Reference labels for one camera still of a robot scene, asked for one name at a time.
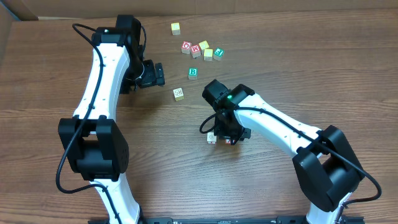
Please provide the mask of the white number block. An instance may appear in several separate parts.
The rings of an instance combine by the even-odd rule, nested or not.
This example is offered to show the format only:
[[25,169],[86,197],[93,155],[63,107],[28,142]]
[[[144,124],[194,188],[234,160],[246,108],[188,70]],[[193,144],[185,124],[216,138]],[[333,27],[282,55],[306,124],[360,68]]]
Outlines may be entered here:
[[207,142],[208,144],[216,144],[217,136],[214,135],[214,132],[207,133]]

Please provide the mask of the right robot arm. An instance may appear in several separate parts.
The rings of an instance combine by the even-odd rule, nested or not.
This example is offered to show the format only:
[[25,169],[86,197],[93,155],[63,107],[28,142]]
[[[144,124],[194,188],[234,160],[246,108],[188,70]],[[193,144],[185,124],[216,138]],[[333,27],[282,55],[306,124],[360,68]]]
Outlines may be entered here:
[[305,223],[348,222],[343,209],[364,174],[340,129],[330,125],[321,130],[301,123],[243,84],[231,90],[213,80],[202,97],[215,111],[210,132],[216,137],[235,145],[255,131],[292,159],[300,188],[311,203]]

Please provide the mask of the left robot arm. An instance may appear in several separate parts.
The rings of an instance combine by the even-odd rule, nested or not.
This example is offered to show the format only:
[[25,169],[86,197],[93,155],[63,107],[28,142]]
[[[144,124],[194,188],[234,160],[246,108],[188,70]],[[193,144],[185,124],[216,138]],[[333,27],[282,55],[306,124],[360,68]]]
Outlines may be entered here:
[[58,125],[65,152],[55,176],[59,191],[74,194],[94,188],[109,214],[105,223],[145,223],[127,181],[129,146],[116,124],[121,94],[163,86],[161,63],[144,58],[144,26],[132,15],[119,15],[113,27],[98,27],[84,39],[93,61],[83,97],[71,118]]

